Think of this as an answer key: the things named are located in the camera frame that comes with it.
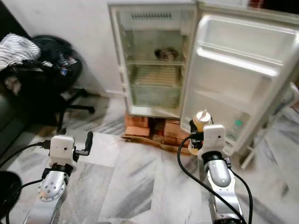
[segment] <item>refrigerator vent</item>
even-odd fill
[[[133,20],[171,20],[171,12],[132,13]]]

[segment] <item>bottle cap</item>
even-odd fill
[[[196,120],[202,124],[207,124],[211,121],[211,115],[208,111],[206,111],[206,109],[203,111],[198,111],[196,114]]]

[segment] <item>crisper drawer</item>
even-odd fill
[[[181,89],[179,87],[131,85],[134,105],[177,108]]]

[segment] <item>refrigerator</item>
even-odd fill
[[[228,155],[251,143],[299,72],[296,15],[177,2],[108,8],[128,114],[180,119],[190,132],[207,109],[226,128]]]

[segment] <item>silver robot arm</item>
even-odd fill
[[[67,184],[80,155],[89,155],[93,133],[87,134],[84,150],[76,150],[73,137],[57,135],[50,142],[50,168],[43,172],[36,201],[24,224],[57,224],[59,211],[67,197]]]
[[[202,148],[200,148],[199,142],[202,140],[203,144]],[[243,216],[237,195],[235,194],[235,176],[228,168],[230,166],[229,159],[223,159],[223,156],[225,156],[223,151],[225,146],[224,126],[207,125],[203,128],[203,139],[195,139],[191,142],[194,142],[200,148],[198,159],[204,164],[210,187]],[[211,193],[209,208],[213,224],[241,224],[239,217]]]

